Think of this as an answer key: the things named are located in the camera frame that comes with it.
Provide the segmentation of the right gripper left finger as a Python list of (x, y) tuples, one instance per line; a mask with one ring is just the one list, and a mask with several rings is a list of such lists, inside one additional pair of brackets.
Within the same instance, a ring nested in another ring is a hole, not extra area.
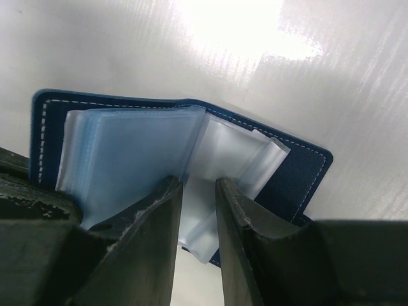
[(169, 305), (183, 184), (169, 176), (142, 200), (91, 228), (112, 241), (70, 305)]

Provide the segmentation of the blue leather card holder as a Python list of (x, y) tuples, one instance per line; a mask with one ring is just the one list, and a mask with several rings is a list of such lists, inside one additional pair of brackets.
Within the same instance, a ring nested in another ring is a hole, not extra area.
[(215, 182), (261, 182), (255, 202), (295, 226), (333, 162), (321, 147), (195, 99), (42, 90), (31, 108), (29, 181), (70, 195), (89, 229), (150, 194), (184, 184), (178, 238), (215, 212)]

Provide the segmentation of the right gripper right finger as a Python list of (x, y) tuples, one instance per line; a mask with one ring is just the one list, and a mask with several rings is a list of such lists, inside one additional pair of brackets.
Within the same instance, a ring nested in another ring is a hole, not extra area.
[(317, 226), (281, 219), (228, 178), (215, 183), (227, 305), (335, 305), (339, 285)]

